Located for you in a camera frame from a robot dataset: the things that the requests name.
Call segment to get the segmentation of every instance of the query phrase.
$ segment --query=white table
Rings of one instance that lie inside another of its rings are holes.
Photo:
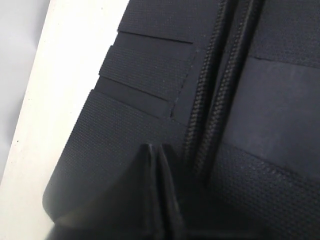
[[[128,0],[51,0],[0,186],[0,240],[45,240],[42,195]]]

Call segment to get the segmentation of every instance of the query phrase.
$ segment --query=open wallet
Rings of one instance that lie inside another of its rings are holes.
[[[320,239],[319,25],[318,0],[130,0],[48,239]]]

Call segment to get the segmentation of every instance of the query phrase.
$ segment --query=zipper teeth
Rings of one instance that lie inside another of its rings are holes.
[[[214,164],[215,154],[221,141],[233,95],[249,51],[250,42],[259,20],[262,4],[263,0],[246,1],[234,36],[229,59],[213,100],[202,142],[193,165],[193,172],[205,183],[209,179],[211,168]]]
[[[237,4],[238,1],[233,0],[219,1],[217,18],[198,78],[195,98],[184,138],[182,159],[189,166],[194,164],[193,161],[200,138],[204,132],[205,120],[208,116],[215,87],[215,79],[218,75],[223,49],[227,42]]]

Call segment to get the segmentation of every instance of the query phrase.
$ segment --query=white surface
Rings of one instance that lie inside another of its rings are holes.
[[[45,240],[42,195],[128,0],[51,0],[0,187],[0,240]]]
[[[50,0],[0,0],[0,182]]]

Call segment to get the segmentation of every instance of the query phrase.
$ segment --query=gray background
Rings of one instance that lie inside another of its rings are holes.
[[[0,0],[0,182],[50,0]]]

